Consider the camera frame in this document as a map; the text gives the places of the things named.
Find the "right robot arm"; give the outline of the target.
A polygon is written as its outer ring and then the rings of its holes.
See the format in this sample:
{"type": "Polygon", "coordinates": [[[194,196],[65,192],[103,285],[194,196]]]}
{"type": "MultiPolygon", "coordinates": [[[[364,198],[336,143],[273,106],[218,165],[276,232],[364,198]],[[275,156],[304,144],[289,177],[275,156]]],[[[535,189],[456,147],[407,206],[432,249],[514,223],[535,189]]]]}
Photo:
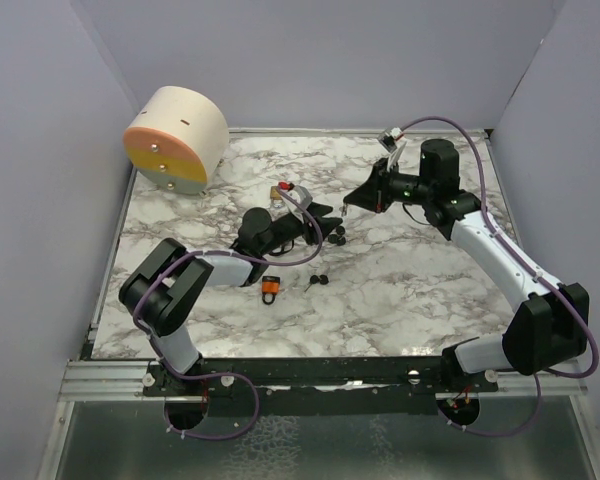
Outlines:
{"type": "Polygon", "coordinates": [[[445,139],[420,147],[419,172],[402,173],[400,154],[376,161],[368,179],[343,199],[350,206],[383,213],[393,203],[418,205],[427,222],[464,250],[503,293],[514,316],[506,331],[447,347],[441,383],[461,391],[486,370],[532,375],[576,358],[587,348],[589,295],[546,273],[505,232],[478,197],[460,187],[459,153],[445,139]]]}

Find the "brass padlock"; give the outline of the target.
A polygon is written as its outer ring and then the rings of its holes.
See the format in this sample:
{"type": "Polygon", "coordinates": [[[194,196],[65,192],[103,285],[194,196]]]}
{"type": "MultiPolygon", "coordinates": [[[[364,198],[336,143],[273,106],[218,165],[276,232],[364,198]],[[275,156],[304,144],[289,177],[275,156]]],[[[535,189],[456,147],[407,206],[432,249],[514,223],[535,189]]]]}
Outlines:
{"type": "Polygon", "coordinates": [[[281,210],[285,207],[285,201],[280,194],[279,187],[274,185],[270,188],[270,207],[274,210],[281,210]]]}

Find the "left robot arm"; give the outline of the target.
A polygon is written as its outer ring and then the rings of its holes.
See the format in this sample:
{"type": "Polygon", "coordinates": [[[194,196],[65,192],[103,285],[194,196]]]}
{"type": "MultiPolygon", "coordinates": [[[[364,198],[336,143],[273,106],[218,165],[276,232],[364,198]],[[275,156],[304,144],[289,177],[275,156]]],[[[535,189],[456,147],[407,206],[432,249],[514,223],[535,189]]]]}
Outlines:
{"type": "Polygon", "coordinates": [[[287,213],[274,220],[268,210],[251,208],[242,217],[237,238],[227,250],[189,252],[173,238],[162,240],[119,290],[121,304],[149,337],[166,367],[166,382],[186,395],[200,385],[196,366],[202,355],[194,346],[186,320],[207,287],[247,287],[261,279],[284,248],[302,239],[319,248],[332,233],[344,231],[333,208],[312,202],[308,212],[287,213]]]}

